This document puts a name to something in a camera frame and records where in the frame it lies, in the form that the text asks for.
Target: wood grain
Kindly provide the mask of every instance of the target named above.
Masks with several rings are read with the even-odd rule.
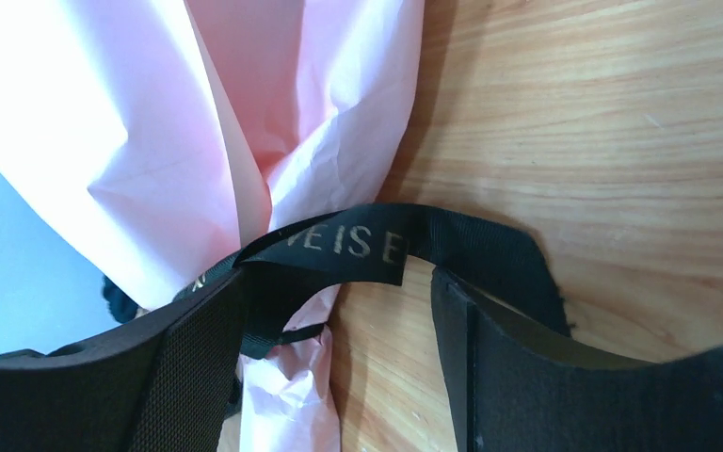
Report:
[[[723,1],[429,0],[380,198],[531,231],[583,342],[653,361],[723,344]],[[456,450],[431,269],[340,297],[344,450]]]

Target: light brown wood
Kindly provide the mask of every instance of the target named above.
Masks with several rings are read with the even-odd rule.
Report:
[[[531,231],[583,342],[653,361],[723,344],[723,1],[428,0],[381,199]],[[346,451],[456,450],[431,269],[340,297]]]

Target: pink wrapping paper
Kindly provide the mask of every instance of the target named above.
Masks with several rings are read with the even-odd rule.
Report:
[[[0,171],[158,308],[255,236],[375,198],[410,114],[422,12],[423,0],[0,2]],[[325,321],[335,295],[287,329]],[[242,450],[339,450],[330,337],[241,360]]]

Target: light blue background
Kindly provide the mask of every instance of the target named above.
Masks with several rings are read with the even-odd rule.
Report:
[[[48,353],[116,327],[101,285],[102,273],[0,174],[0,353]]]

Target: crumpled paper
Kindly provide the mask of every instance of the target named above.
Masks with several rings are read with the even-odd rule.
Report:
[[[410,115],[423,6],[0,2],[0,171],[158,308],[254,237],[375,198]],[[325,321],[335,296],[287,329]],[[339,450],[330,337],[242,358],[242,450]]]

